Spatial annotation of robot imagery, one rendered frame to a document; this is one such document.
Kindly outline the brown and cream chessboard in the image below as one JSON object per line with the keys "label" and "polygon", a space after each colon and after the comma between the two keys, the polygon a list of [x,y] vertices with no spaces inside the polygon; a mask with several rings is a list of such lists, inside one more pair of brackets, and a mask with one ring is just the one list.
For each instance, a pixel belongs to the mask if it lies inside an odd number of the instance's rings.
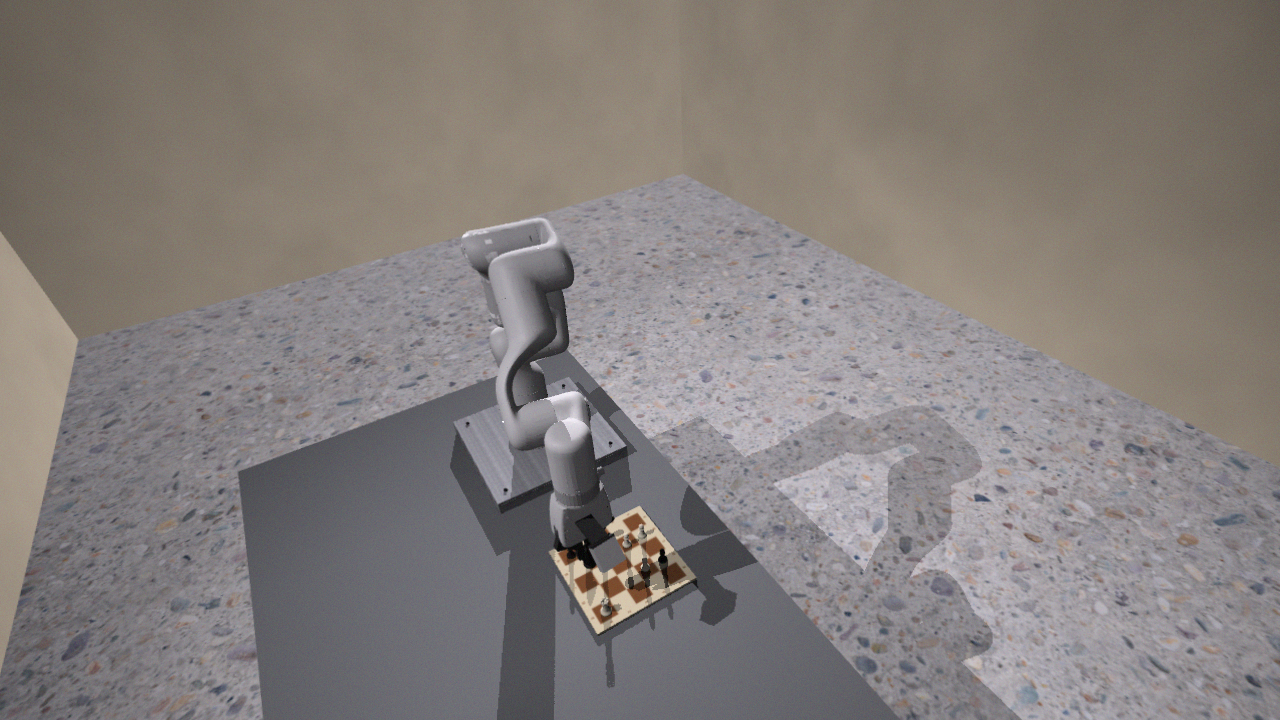
{"label": "brown and cream chessboard", "polygon": [[[637,537],[640,524],[646,532],[644,539]],[[567,559],[568,550],[549,551],[596,635],[698,579],[640,506],[614,518],[605,532],[614,533],[626,557],[609,571],[584,568],[577,556]],[[632,543],[628,548],[623,547],[625,533]],[[666,550],[667,562],[658,561],[660,548]],[[641,570],[643,557],[650,565],[649,571]],[[607,618],[600,612],[603,597],[612,609]]]}

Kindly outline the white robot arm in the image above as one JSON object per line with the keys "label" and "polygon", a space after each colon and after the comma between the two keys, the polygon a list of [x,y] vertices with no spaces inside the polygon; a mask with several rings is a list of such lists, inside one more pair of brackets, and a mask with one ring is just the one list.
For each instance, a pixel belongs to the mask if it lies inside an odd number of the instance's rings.
{"label": "white robot arm", "polygon": [[[509,443],[520,451],[545,447],[561,503],[591,502],[605,471],[596,468],[588,398],[576,391],[548,398],[535,363],[570,346],[562,291],[573,284],[568,250],[544,218],[468,231],[461,250],[481,275],[492,320],[499,325],[489,345],[499,368],[497,402]],[[607,534],[593,514],[575,524],[591,543],[588,550],[599,571],[626,560],[614,533]]]}

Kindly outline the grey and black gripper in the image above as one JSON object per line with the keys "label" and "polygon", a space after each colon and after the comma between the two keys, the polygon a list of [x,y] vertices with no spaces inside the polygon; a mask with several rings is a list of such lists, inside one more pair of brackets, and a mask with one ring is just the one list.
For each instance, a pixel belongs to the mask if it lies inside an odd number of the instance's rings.
{"label": "grey and black gripper", "polygon": [[[614,516],[612,515],[611,511],[611,503],[605,495],[605,489],[604,486],[602,484],[602,480],[599,484],[599,492],[596,497],[593,498],[591,502],[579,507],[566,506],[556,498],[556,493],[550,495],[550,528],[553,534],[556,536],[554,548],[557,552],[561,552],[563,550],[576,550],[575,552],[579,561],[585,562],[585,565],[589,564],[589,557],[588,557],[588,550],[585,548],[581,541],[585,539],[588,541],[588,538],[582,536],[582,532],[579,530],[579,527],[576,527],[575,521],[579,521],[590,514],[593,514],[593,516],[596,519],[596,521],[600,523],[600,525],[604,529],[611,524],[611,521],[614,521]],[[558,530],[556,527],[558,527]],[[588,541],[588,543],[590,542]]]}

